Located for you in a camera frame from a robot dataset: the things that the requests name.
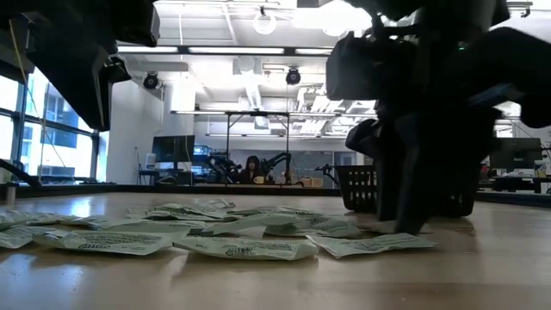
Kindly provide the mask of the black ceiling light rail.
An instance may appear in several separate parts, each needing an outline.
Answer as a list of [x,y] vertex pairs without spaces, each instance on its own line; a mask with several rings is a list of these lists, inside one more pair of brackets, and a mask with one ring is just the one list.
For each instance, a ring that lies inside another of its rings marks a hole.
[[326,57],[331,54],[329,47],[289,47],[289,46],[119,46],[118,52],[125,54],[163,55],[259,55],[259,56],[307,56]]

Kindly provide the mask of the black computer monitor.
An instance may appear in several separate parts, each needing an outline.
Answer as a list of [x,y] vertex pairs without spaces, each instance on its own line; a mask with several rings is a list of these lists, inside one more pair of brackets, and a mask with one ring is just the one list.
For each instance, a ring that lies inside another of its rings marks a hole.
[[533,169],[542,160],[542,145],[538,138],[498,138],[498,147],[489,155],[493,169]]
[[157,162],[192,162],[194,146],[194,135],[157,136],[153,138],[152,152]]

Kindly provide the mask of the center white sugar packet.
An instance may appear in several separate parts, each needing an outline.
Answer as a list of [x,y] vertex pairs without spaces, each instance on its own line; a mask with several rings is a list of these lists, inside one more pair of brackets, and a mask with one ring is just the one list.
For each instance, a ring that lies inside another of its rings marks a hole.
[[128,231],[145,232],[145,233],[200,233],[207,224],[202,221],[183,221],[183,220],[166,220],[166,221],[148,221],[125,225]]

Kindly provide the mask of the top-left white sugar packet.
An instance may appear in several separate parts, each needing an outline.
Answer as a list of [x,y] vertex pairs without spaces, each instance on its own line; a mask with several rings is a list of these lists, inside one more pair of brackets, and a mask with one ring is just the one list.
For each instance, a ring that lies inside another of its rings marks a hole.
[[72,220],[63,220],[61,224],[65,226],[86,226],[94,230],[105,230],[113,226],[134,224],[134,223],[140,223],[140,222],[143,222],[143,220],[89,216],[89,217],[76,218]]

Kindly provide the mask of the black robot station frame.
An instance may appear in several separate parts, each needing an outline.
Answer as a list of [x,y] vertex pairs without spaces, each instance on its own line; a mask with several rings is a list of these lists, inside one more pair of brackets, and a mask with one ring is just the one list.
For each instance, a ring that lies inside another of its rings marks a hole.
[[284,128],[287,130],[286,132],[286,135],[285,135],[285,138],[286,138],[286,151],[285,153],[287,154],[286,155],[286,167],[285,167],[285,173],[284,173],[284,176],[285,176],[285,184],[286,185],[291,185],[291,177],[290,177],[290,164],[291,164],[291,157],[289,155],[289,125],[290,125],[290,113],[289,112],[277,112],[277,111],[263,111],[263,110],[248,110],[248,111],[225,111],[223,112],[223,115],[226,116],[226,159],[229,160],[230,159],[230,131],[231,131],[231,127],[233,126],[233,124],[235,123],[231,123],[231,118],[233,115],[237,115],[238,116],[238,120],[239,121],[243,115],[248,115],[248,116],[251,116],[251,117],[257,117],[257,116],[262,116],[262,117],[268,117],[268,116],[274,116],[277,120],[279,120],[279,117],[285,117],[287,119],[287,122],[286,123],[283,123],[282,122],[282,125],[284,126]]

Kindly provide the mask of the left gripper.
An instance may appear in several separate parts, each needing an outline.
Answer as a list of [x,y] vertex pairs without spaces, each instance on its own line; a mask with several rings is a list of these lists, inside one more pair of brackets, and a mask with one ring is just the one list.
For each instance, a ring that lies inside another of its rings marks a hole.
[[[35,36],[55,33],[63,39],[90,39],[104,46],[118,40],[155,47],[160,37],[156,1],[0,0],[0,17],[23,18]],[[131,80],[126,60],[108,57],[103,48],[94,45],[37,47],[27,50],[26,56],[90,128],[110,129],[100,70],[108,58],[109,82]]]

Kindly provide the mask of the black aluminium table frame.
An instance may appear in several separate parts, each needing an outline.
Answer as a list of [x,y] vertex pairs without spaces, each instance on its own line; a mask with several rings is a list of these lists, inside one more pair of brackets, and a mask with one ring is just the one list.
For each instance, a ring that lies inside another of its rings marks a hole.
[[[6,160],[0,159],[0,171],[8,171],[21,177],[25,186],[16,188],[18,198],[38,198],[62,195],[92,195],[117,192],[142,194],[182,194],[182,195],[283,195],[283,196],[314,196],[338,197],[339,189],[315,189],[302,187],[270,187],[270,186],[176,186],[176,185],[125,185],[114,183],[93,183],[80,185],[42,185],[38,178],[19,170]],[[551,195],[544,194],[514,194],[499,192],[478,192],[474,199],[479,202],[491,202],[525,207],[551,209]]]

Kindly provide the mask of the black plastic mesh basket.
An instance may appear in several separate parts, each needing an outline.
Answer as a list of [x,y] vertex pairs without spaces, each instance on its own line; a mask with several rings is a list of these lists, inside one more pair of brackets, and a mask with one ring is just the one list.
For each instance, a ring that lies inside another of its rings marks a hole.
[[[377,175],[373,165],[341,165],[334,167],[338,176],[338,185],[344,201],[344,207],[357,213],[375,214],[379,221],[395,220],[397,209],[383,207],[378,194]],[[436,208],[437,216],[460,218],[469,216],[473,212],[474,196],[479,187],[479,172],[458,175],[455,180],[455,189],[445,195]]]

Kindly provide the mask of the large window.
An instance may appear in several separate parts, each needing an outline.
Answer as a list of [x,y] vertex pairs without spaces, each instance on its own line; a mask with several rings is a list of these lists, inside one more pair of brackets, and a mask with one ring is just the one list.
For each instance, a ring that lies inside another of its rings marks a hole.
[[0,76],[0,159],[43,183],[103,181],[107,142],[39,70],[27,84]]

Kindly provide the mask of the right white sugar packet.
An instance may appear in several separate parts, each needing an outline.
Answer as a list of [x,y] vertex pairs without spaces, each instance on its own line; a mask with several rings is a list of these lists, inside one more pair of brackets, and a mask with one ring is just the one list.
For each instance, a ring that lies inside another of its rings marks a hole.
[[230,220],[234,219],[234,216],[227,213],[220,208],[213,207],[206,204],[175,204],[169,203],[157,207],[159,210],[172,211],[180,214],[198,214],[207,216],[216,220]]

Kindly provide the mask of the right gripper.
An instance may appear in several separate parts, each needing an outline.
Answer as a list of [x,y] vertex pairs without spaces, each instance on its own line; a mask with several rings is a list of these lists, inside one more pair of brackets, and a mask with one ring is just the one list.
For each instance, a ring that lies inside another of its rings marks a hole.
[[[417,235],[435,215],[470,215],[493,142],[495,105],[486,91],[495,84],[495,54],[486,39],[454,30],[348,34],[325,67],[329,99],[373,101],[379,115],[407,115],[395,123],[406,157],[394,231]],[[380,121],[379,221],[396,214],[393,134],[393,124]]]

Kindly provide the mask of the person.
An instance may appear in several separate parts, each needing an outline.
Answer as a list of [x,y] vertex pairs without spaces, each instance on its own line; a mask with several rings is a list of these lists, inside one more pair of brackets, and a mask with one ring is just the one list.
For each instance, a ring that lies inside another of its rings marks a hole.
[[249,156],[246,160],[246,165],[238,175],[238,182],[241,184],[255,184],[255,177],[264,177],[264,184],[266,184],[266,178],[260,168],[260,161],[257,156]]

